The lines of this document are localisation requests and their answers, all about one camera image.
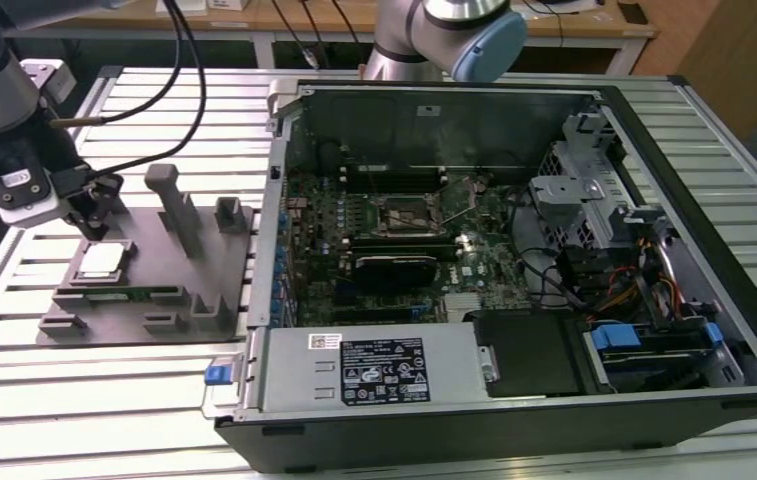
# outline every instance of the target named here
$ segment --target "warning label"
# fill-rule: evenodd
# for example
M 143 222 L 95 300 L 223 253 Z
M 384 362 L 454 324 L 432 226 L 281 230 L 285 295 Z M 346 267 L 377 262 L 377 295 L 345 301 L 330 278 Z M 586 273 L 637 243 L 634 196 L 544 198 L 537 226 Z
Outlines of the warning label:
M 432 400 L 422 338 L 342 342 L 340 352 L 348 406 Z

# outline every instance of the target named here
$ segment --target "wooden desk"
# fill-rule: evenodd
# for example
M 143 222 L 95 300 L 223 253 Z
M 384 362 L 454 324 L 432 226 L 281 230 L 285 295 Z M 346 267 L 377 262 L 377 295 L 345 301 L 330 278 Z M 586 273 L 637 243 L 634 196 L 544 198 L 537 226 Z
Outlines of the wooden desk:
M 340 0 L 352 25 L 360 32 L 361 41 L 373 41 L 377 1 Z M 297 0 L 278 0 L 286 18 L 305 41 L 316 36 L 303 8 Z M 525 9 L 524 2 L 514 2 L 516 9 Z M 346 24 L 329 0 L 312 0 L 310 12 L 316 18 L 322 38 L 329 42 L 352 42 Z M 614 0 L 606 5 L 577 15 L 562 15 L 564 41 L 554 16 L 528 16 L 528 46 L 573 48 L 605 48 L 618 51 L 608 73 L 629 74 L 645 43 L 657 30 L 650 25 L 636 25 L 625 21 Z M 245 11 L 210 9 L 203 16 L 187 17 L 197 37 L 205 40 L 247 40 L 254 43 L 259 68 L 274 68 L 271 45 L 277 41 L 291 41 L 271 0 L 253 0 Z M 23 36 L 49 38 L 171 38 L 170 19 L 155 13 L 155 0 L 138 0 L 119 11 L 98 13 L 69 20 L 50 27 L 26 32 Z

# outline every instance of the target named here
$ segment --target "red wire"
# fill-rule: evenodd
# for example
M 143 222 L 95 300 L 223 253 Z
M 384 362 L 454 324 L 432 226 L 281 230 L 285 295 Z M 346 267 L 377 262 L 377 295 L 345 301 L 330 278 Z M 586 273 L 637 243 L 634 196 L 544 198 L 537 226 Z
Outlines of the red wire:
M 636 267 L 618 267 L 616 270 L 613 270 L 613 273 L 610 273 L 609 275 L 609 284 L 612 285 L 616 282 L 616 275 L 618 275 L 618 273 L 630 270 L 636 270 Z

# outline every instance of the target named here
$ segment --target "aluminum extrusion table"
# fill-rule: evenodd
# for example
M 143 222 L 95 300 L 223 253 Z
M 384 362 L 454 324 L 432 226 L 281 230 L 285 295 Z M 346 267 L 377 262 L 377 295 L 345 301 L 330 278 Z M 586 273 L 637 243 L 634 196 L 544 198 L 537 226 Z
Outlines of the aluminum extrusion table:
M 167 80 L 167 69 L 106 69 L 81 114 L 123 111 Z M 266 93 L 274 78 L 305 71 L 211 70 L 205 126 L 171 159 L 195 204 L 238 194 L 261 206 L 270 145 Z M 322 78 L 354 78 L 328 72 Z M 502 82 L 613 84 L 630 101 L 681 178 L 757 284 L 757 162 L 689 87 L 664 78 L 510 75 Z M 75 132 L 95 168 L 158 153 L 194 118 L 197 74 L 151 111 Z M 645 198 L 646 179 L 630 173 Z M 153 205 L 145 167 L 126 172 L 127 205 Z M 261 214 L 254 218 L 254 228 Z M 242 344 L 49 349 L 37 346 L 39 315 L 79 243 L 61 222 L 11 229 L 0 245 L 0 478 L 265 478 L 230 450 L 202 414 L 203 371 Z M 249 262 L 247 277 L 253 262 Z M 243 303 L 250 295 L 243 295 Z M 233 399 L 206 398 L 213 403 Z M 673 448 L 364 470 L 321 478 L 757 478 L 757 420 L 725 426 Z

